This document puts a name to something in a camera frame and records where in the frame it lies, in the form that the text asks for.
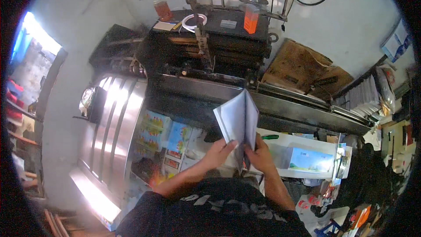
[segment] orange liquid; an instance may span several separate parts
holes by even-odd
[[[166,1],[161,1],[155,4],[155,10],[158,13],[161,21],[169,21],[173,14],[171,13],[170,8]]]
[[[256,20],[250,20],[247,15],[244,17],[244,29],[249,33],[253,34],[256,32],[256,26],[257,26],[257,19]]]

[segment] green screwdriver handle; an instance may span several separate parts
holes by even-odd
[[[278,138],[279,138],[279,135],[264,135],[264,136],[262,136],[262,139],[267,139],[267,140],[278,139]]]

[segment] plastic bottle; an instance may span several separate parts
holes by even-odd
[[[153,0],[153,2],[161,21],[169,21],[173,17],[166,0]]]
[[[309,203],[310,203],[311,205],[316,205],[316,206],[319,206],[319,205],[320,205],[320,200],[319,200],[319,198],[318,198],[318,197],[316,197],[316,196],[310,196],[310,198],[309,198]]]
[[[300,200],[300,201],[298,202],[298,207],[300,207],[300,208],[302,208],[302,209],[308,209],[310,206],[311,206],[311,204],[310,204],[310,203],[308,203],[308,202],[307,202],[307,201],[305,201],[305,200]]]
[[[259,19],[259,8],[252,4],[245,5],[244,29],[253,34],[256,32],[257,20]]]

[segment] stack of paper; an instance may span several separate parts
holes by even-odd
[[[350,89],[344,96],[338,97],[336,102],[342,108],[361,117],[377,112],[381,106],[374,77],[371,75],[358,86]]]

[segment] black t-shirt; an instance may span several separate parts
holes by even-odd
[[[310,236],[298,214],[282,210],[235,178],[202,180],[190,196],[171,202],[145,192],[116,236]]]

